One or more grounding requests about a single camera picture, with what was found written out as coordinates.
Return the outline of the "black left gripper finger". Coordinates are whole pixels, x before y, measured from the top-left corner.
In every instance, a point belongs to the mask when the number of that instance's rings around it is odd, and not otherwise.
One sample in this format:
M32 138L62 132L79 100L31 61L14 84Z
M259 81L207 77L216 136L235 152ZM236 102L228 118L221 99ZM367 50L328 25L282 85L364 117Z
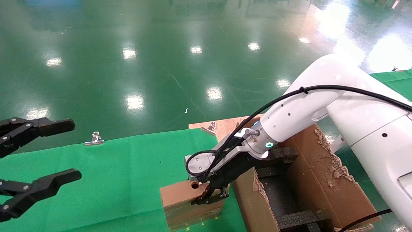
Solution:
M52 121L48 118L27 120L10 118L0 122L0 157L4 158L38 137L48 137L75 129L72 119Z
M3 223L21 217L38 201L55 196L62 185L81 178L79 170L68 169L38 178L32 183L1 179L0 194L11 199L1 204L0 221Z

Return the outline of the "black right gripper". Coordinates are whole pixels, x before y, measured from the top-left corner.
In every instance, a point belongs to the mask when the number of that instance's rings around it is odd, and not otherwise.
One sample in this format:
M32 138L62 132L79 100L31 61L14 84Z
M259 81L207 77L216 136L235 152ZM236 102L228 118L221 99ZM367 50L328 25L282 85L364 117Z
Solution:
M208 186L200 197L192 201L192 205L209 204L209 201L218 202L226 199L229 197L228 190L230 186L228 184L235 181L241 174L257 163L258 159L255 159L249 153L241 152L220 168L214 170L218 165L213 166L208 176Z

